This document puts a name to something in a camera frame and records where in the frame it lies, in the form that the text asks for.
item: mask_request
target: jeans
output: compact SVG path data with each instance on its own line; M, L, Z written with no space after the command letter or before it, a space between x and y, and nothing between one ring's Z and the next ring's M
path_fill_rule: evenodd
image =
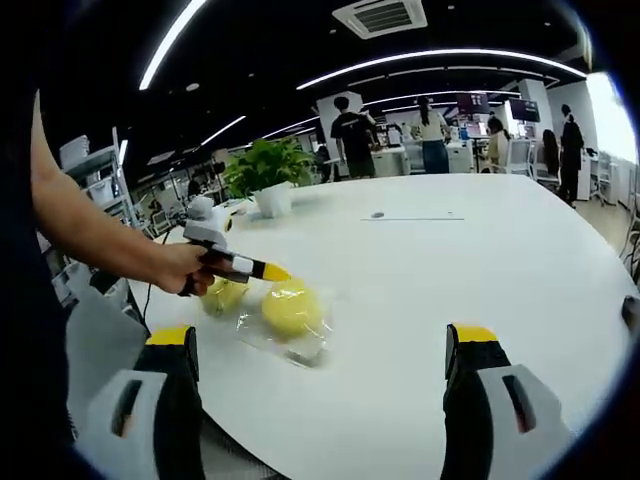
M449 173L449 154L444 141L422 142L422 161L426 174Z

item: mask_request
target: plastic bag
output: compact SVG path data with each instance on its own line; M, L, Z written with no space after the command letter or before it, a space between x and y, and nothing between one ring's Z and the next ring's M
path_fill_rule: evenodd
M226 278L216 277L216 281L201 297L205 312L214 317L224 316L240 304L249 287L244 283L236 283Z
M327 293L300 279L270 284L254 281L237 317L239 338L291 362L320 366L331 332Z

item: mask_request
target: monitor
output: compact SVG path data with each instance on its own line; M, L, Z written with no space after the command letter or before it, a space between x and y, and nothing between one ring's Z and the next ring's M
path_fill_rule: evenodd
M511 116L514 120L521 120L524 122L540 121L540 112L538 111L538 103L530 100L509 100L511 105Z
M167 223L167 214L165 212L158 212L151 216L151 221L154 225L162 225Z
M485 93L459 93L457 100L462 115L489 113L489 99Z

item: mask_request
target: potted plant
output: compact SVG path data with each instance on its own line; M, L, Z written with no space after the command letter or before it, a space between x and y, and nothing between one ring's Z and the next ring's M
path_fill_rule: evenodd
M311 156L292 139L256 140L251 149L231 160L224 179L231 195L254 195L263 216L275 218L291 211L290 188L309 183Z

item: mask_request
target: hand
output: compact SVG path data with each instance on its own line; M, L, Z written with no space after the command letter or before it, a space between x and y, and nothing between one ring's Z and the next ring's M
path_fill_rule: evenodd
M214 281L213 275L200 263L207 249L188 243L160 245L158 270L153 283L167 293L180 293L189 275L193 276L195 294L203 296Z

